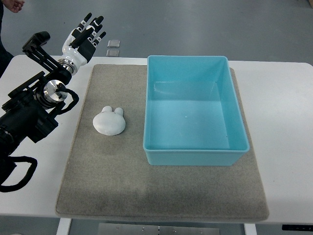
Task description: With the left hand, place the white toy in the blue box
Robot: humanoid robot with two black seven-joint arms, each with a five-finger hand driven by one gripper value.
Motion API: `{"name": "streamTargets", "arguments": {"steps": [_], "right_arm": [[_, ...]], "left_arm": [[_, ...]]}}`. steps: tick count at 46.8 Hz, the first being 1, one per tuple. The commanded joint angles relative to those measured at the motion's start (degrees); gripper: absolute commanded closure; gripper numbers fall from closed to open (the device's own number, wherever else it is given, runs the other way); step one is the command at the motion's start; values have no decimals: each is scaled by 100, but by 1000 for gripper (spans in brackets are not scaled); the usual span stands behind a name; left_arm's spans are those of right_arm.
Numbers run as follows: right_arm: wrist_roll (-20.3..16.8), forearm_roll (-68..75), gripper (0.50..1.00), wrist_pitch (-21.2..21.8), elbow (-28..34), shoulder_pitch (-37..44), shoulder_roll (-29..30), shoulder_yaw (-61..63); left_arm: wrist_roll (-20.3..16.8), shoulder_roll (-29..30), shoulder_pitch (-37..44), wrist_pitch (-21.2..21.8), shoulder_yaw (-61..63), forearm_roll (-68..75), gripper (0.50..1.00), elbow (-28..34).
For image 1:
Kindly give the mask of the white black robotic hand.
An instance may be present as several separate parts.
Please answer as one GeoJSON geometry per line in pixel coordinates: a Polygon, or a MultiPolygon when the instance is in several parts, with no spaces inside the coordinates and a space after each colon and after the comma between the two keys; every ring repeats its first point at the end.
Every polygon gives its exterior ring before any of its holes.
{"type": "Polygon", "coordinates": [[[95,53],[95,47],[97,47],[106,36],[107,33],[103,31],[94,39],[102,28],[101,23],[104,19],[103,16],[95,18],[89,26],[87,26],[87,29],[84,29],[91,16],[92,13],[88,13],[78,24],[77,28],[71,31],[64,42],[62,47],[63,55],[61,56],[61,65],[63,67],[80,68],[87,64],[95,53]]]}

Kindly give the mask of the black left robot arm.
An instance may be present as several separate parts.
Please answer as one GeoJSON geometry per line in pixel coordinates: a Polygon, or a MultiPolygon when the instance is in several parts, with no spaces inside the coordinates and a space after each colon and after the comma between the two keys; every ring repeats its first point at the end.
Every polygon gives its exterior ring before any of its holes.
{"type": "Polygon", "coordinates": [[[23,52],[46,71],[33,76],[9,93],[0,118],[0,155],[12,154],[29,138],[34,143],[45,138],[57,126],[57,115],[70,111],[79,101],[78,95],[66,88],[81,66],[93,57],[97,45],[105,37],[101,31],[103,16],[87,16],[71,31],[59,60],[43,50],[50,39],[46,31],[34,34],[22,47],[23,52]]]}

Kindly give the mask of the person's hand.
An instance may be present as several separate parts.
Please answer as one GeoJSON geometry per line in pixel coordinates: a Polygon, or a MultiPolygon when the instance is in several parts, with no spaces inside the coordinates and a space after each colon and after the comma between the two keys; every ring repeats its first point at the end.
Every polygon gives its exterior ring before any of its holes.
{"type": "Polygon", "coordinates": [[[24,0],[2,0],[2,4],[11,12],[18,13],[22,10],[24,0]]]}

